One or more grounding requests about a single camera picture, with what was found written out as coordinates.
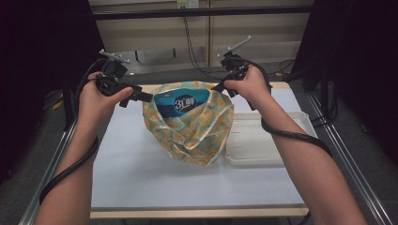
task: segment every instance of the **blue label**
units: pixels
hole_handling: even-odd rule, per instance
[[[178,117],[207,102],[207,89],[181,88],[154,96],[158,111],[163,118]]]

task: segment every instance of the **person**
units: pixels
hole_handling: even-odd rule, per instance
[[[98,72],[90,74],[88,79],[98,75]],[[224,85],[251,102],[270,127],[305,133],[271,96],[258,68],[249,67],[242,81],[225,81]],[[105,97],[94,81],[84,86],[76,130],[57,173],[89,150],[115,104],[131,94],[132,89],[128,87]],[[307,142],[280,136],[272,138],[315,224],[366,224],[341,171],[325,151]],[[93,164],[94,157],[50,191],[38,210],[35,224],[89,224]]]

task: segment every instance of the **white tray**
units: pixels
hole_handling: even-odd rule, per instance
[[[287,113],[309,135],[316,137],[308,114]],[[271,135],[261,127],[259,112],[237,112],[226,145],[225,156],[232,165],[283,166]]]

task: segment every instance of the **plastic bag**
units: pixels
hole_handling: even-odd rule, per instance
[[[146,128],[170,157],[208,165],[224,150],[234,116],[231,99],[207,82],[167,83],[143,102]]]

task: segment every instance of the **table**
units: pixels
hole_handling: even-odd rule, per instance
[[[284,82],[272,95],[287,112],[301,111]],[[145,86],[145,91],[154,86]],[[241,96],[235,112],[250,110]],[[209,166],[176,161],[146,129],[142,103],[116,107],[95,165],[92,218],[252,218],[308,212],[285,167],[237,167],[222,154]]]

